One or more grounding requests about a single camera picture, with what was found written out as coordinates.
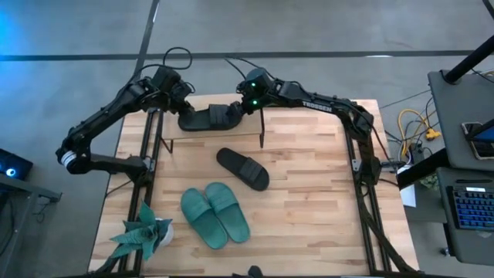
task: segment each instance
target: black slide sandal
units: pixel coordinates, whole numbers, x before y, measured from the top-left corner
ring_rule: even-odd
[[[233,104],[209,104],[209,108],[178,117],[183,131],[227,131],[242,121],[242,115]]]
[[[247,158],[224,147],[216,154],[216,160],[250,188],[257,191],[263,191],[268,188],[268,171],[252,158]]]

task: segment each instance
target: green slide sandal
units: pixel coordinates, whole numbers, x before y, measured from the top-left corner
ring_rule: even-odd
[[[230,238],[237,243],[246,242],[250,237],[249,225],[233,191],[221,182],[213,182],[206,187],[206,197]]]
[[[213,249],[221,249],[228,236],[204,196],[195,188],[182,195],[180,207],[187,221],[199,236]]]

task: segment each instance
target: slide sandal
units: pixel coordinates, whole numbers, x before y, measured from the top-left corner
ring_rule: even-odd
[[[195,188],[190,188],[182,195],[180,207],[187,221],[206,244],[213,249],[220,249],[228,242],[228,236],[222,224],[216,218],[211,206],[204,196]]]
[[[268,171],[252,158],[247,158],[224,147],[216,154],[216,160],[250,188],[257,191],[263,191],[268,188]]]
[[[206,187],[206,197],[230,238],[237,243],[250,238],[250,229],[233,191],[221,182]]]
[[[178,126],[183,131],[227,131],[236,127],[242,120],[234,103],[209,104],[206,110],[183,114],[178,117]]]

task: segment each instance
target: plant leaf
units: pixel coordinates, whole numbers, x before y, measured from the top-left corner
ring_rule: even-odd
[[[153,210],[144,201],[140,202],[139,219],[146,225],[156,224],[156,217]]]
[[[142,222],[127,222],[127,221],[123,221],[123,225],[125,225],[125,228],[127,228],[128,231],[132,231],[132,230],[139,229],[139,228],[144,228],[147,226],[146,224],[144,224]]]
[[[157,232],[159,236],[166,236],[168,232],[168,226],[171,223],[171,219],[165,219],[165,220],[158,220],[156,221],[157,224]]]
[[[110,240],[118,243],[143,243],[152,238],[154,234],[149,227],[134,229],[122,235],[115,236]]]
[[[149,241],[146,241],[142,244],[142,252],[144,260],[149,260],[151,256],[153,256],[154,251],[154,243],[156,242],[157,235],[154,235],[153,238]]]
[[[118,258],[123,255],[127,255],[128,253],[139,250],[142,248],[141,244],[122,244],[118,246],[115,251],[111,254],[110,258]]]

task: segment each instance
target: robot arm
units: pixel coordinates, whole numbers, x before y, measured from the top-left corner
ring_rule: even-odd
[[[252,114],[255,110],[274,104],[279,107],[307,107],[336,115],[350,137],[357,141],[361,163],[354,165],[354,168],[359,169],[359,183],[377,184],[381,163],[374,156],[371,138],[374,116],[362,106],[336,96],[308,93],[294,81],[272,80],[263,68],[253,69],[247,74],[245,81],[237,86],[237,92],[243,95],[241,107],[244,114]]]
[[[154,77],[128,83],[115,99],[76,127],[69,130],[62,146],[56,151],[58,162],[71,174],[84,174],[91,170],[110,173],[126,172],[133,180],[147,171],[139,157],[119,159],[91,154],[91,141],[125,115],[139,110],[158,108],[173,114],[186,114],[194,108],[185,101],[190,87],[173,69],[159,67]]]

